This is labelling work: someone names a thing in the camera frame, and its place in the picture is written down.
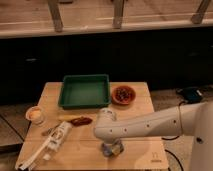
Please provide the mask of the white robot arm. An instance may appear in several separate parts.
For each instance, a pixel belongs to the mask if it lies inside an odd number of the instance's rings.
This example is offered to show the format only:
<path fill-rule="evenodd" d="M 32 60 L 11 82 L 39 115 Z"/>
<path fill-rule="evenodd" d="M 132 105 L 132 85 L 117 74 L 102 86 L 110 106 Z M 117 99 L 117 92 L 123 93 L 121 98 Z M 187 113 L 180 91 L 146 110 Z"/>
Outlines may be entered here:
<path fill-rule="evenodd" d="M 193 136 L 189 171 L 213 171 L 213 102 L 188 104 L 125 120 L 103 108 L 94 136 L 112 144 L 121 138 Z"/>

